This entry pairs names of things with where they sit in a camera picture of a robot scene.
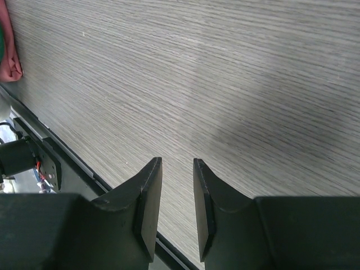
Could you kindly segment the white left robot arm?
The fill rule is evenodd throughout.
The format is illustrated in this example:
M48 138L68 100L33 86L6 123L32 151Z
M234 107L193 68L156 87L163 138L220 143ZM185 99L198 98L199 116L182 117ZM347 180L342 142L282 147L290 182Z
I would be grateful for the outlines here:
M35 168L36 153L36 145L28 139L1 144L1 183L6 177Z

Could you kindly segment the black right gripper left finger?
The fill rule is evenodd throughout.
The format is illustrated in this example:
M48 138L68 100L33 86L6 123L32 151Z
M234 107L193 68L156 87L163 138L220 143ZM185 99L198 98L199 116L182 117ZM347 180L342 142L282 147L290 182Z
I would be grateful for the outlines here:
M154 260L162 159L87 200L75 193L1 196L2 269L148 269Z

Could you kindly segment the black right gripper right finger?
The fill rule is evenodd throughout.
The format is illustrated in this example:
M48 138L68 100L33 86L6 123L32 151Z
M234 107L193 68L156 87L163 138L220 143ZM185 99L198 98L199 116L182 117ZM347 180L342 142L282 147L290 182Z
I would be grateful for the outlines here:
M249 198L193 161L206 269L358 269L359 197Z

